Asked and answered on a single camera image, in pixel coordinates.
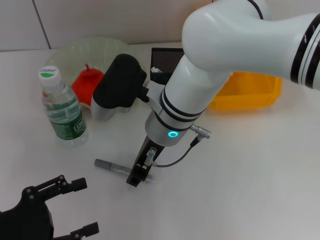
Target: bottle label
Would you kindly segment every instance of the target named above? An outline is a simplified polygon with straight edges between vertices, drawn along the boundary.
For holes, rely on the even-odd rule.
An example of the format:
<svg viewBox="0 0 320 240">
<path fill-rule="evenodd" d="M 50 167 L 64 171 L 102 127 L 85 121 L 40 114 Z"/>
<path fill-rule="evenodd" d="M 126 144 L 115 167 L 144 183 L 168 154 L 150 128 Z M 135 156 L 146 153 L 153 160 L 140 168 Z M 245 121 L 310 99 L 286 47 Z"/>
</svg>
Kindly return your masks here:
<svg viewBox="0 0 320 240">
<path fill-rule="evenodd" d="M 86 130 L 86 123 L 80 114 L 72 121 L 66 123 L 55 123 L 50 121 L 56 135 L 63 140 L 72 140 L 80 137 Z"/>
</svg>

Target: plastic container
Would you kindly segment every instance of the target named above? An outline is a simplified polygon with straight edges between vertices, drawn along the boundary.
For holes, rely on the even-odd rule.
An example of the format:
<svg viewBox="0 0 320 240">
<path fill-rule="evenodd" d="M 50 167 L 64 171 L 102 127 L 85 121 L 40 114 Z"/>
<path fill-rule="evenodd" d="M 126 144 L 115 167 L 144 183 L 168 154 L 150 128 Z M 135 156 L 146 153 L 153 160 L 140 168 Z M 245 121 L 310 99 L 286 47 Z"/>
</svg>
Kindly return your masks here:
<svg viewBox="0 0 320 240">
<path fill-rule="evenodd" d="M 182 48 L 153 47 L 151 66 L 162 72 L 151 72 L 150 79 L 166 85 L 184 55 Z M 228 82 L 209 104 L 216 111 L 265 108 L 281 95 L 282 79 L 250 72 L 234 72 Z"/>
<path fill-rule="evenodd" d="M 39 71 L 42 104 L 59 141 L 78 146 L 88 138 L 87 126 L 75 92 L 62 82 L 58 68 L 45 66 Z"/>
</svg>

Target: black mesh pen holder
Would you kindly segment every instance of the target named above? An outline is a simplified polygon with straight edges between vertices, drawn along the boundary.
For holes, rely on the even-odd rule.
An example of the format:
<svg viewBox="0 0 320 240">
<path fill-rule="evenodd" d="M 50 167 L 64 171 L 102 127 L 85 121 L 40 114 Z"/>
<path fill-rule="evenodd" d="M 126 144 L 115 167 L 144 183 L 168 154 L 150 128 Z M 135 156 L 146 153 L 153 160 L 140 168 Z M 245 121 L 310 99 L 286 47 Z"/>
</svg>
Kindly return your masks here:
<svg viewBox="0 0 320 240">
<path fill-rule="evenodd" d="M 183 48 L 153 47 L 151 49 L 150 79 L 158 84 L 166 85 L 183 55 L 185 55 Z M 153 67 L 161 72 L 152 72 Z"/>
</svg>

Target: black cable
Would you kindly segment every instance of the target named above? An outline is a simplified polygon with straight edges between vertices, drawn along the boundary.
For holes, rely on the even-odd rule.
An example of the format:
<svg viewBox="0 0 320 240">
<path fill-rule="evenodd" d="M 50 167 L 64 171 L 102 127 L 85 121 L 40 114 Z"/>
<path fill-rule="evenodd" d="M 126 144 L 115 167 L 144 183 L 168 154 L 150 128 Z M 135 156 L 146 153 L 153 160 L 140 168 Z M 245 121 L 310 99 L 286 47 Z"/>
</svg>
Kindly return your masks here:
<svg viewBox="0 0 320 240">
<path fill-rule="evenodd" d="M 183 154 L 182 157 L 180 157 L 177 161 L 170 163 L 168 165 L 157 165 L 158 168 L 167 168 L 167 167 L 171 167 L 177 163 L 179 163 L 182 159 L 185 158 L 185 156 L 187 156 L 187 154 L 190 152 L 190 150 L 193 148 L 193 146 L 190 146 L 189 149 Z"/>
<path fill-rule="evenodd" d="M 262 12 L 261 12 L 260 7 L 258 6 L 258 4 L 256 4 L 256 2 L 254 0 L 248 0 L 248 2 L 251 3 L 255 7 L 255 9 L 257 10 L 257 12 L 259 14 L 260 19 L 263 20 L 264 16 L 262 15 Z"/>
<path fill-rule="evenodd" d="M 158 168 L 167 168 L 167 167 L 171 167 L 173 165 L 176 165 L 177 163 L 179 163 L 182 159 L 185 158 L 185 156 L 187 156 L 187 154 L 190 152 L 190 150 L 197 145 L 198 143 L 200 143 L 200 141 L 203 139 L 202 136 L 198 135 L 196 136 L 193 141 L 190 143 L 190 147 L 188 148 L 188 150 L 182 155 L 182 157 L 180 157 L 177 161 L 170 163 L 168 165 L 157 165 L 156 167 Z"/>
</svg>

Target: black mechanical claw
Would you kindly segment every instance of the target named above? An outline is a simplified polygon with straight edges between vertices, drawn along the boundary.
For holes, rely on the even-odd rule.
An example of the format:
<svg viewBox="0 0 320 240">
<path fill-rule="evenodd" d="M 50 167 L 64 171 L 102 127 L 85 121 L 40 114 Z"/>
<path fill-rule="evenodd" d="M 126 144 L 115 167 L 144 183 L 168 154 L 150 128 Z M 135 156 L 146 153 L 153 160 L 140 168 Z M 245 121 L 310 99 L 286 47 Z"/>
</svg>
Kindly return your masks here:
<svg viewBox="0 0 320 240">
<path fill-rule="evenodd" d="M 99 233 L 98 223 L 92 223 L 71 232 L 70 235 L 53 238 L 54 225 L 45 201 L 60 194 L 77 192 L 87 188 L 85 178 L 68 183 L 63 175 L 38 186 L 22 191 L 20 202 L 11 210 L 0 212 L 0 238 L 6 240 L 79 240 Z"/>
</svg>

